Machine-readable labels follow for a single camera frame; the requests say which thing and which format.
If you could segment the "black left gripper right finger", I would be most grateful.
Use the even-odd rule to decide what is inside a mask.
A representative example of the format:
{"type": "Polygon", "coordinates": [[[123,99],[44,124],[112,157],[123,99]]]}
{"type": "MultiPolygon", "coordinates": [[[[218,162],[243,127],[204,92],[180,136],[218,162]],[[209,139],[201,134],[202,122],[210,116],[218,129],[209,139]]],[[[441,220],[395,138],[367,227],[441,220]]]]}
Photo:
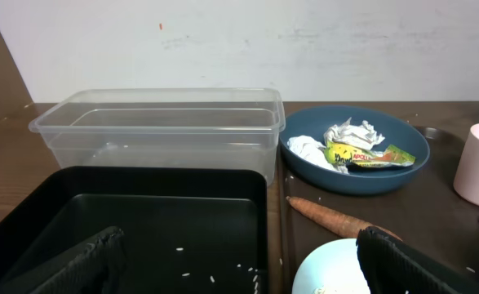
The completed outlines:
{"type": "Polygon", "coordinates": [[[356,244],[371,294],[479,294],[479,283],[375,226],[360,230],[356,244]]]}

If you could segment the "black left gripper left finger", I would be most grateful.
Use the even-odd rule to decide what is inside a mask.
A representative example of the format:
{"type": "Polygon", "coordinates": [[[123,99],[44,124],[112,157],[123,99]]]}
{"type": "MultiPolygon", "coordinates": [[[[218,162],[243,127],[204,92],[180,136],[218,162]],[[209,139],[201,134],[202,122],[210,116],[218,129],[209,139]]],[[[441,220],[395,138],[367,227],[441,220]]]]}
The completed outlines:
{"type": "Polygon", "coordinates": [[[110,226],[35,268],[0,283],[0,294],[111,294],[126,270],[124,232],[110,226]]]}

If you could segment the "light blue bowl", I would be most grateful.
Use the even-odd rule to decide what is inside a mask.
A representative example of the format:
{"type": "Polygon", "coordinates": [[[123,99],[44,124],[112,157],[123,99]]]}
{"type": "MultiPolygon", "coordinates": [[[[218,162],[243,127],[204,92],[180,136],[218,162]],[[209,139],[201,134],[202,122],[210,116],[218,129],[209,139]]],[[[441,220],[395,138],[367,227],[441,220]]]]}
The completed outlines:
{"type": "Polygon", "coordinates": [[[370,294],[357,259],[355,238],[331,241],[313,250],[301,263],[292,294],[370,294]]]}

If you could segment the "yellow green snack wrapper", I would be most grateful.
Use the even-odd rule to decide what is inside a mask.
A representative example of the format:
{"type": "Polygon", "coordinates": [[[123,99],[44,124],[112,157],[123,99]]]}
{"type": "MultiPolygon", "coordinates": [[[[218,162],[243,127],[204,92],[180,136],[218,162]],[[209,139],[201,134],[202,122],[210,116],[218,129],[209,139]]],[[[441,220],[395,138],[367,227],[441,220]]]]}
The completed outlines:
{"type": "Polygon", "coordinates": [[[328,141],[324,154],[332,165],[364,168],[409,167],[416,160],[415,156],[395,145],[389,145],[385,151],[375,151],[328,141]]]}

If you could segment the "dark blue plate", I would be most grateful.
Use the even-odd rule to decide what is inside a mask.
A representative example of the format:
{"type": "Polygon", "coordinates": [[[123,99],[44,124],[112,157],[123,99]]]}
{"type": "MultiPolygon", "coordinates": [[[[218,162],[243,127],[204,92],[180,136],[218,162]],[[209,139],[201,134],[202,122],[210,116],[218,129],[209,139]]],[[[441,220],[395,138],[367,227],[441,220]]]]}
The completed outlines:
{"type": "Polygon", "coordinates": [[[279,141],[286,165],[297,176],[319,188],[340,194],[371,195],[398,189],[410,182],[430,157],[428,142],[410,124],[377,110],[347,105],[317,106],[290,115],[279,141]],[[329,127],[348,118],[355,125],[366,120],[384,135],[384,142],[375,146],[376,150],[383,151],[389,145],[395,145],[415,156],[414,164],[411,167],[378,169],[359,167],[342,174],[312,164],[290,151],[288,140],[291,137],[311,136],[314,140],[323,141],[323,134],[329,127]]]}

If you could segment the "white tissue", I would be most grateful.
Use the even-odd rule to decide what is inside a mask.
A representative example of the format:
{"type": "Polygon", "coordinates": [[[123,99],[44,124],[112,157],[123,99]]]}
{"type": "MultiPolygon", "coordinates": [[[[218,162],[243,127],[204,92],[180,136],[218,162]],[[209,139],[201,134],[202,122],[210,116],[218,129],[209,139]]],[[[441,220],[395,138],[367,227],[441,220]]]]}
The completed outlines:
{"type": "Polygon", "coordinates": [[[375,127],[363,120],[361,125],[351,124],[351,118],[341,125],[333,125],[323,135],[325,142],[334,142],[353,147],[371,150],[385,140],[382,133],[378,133],[375,127]]]}
{"type": "Polygon", "coordinates": [[[314,140],[311,136],[295,136],[287,141],[291,152],[303,160],[324,168],[332,172],[348,174],[348,169],[344,166],[335,166],[326,160],[324,151],[326,147],[323,143],[314,140]]]}

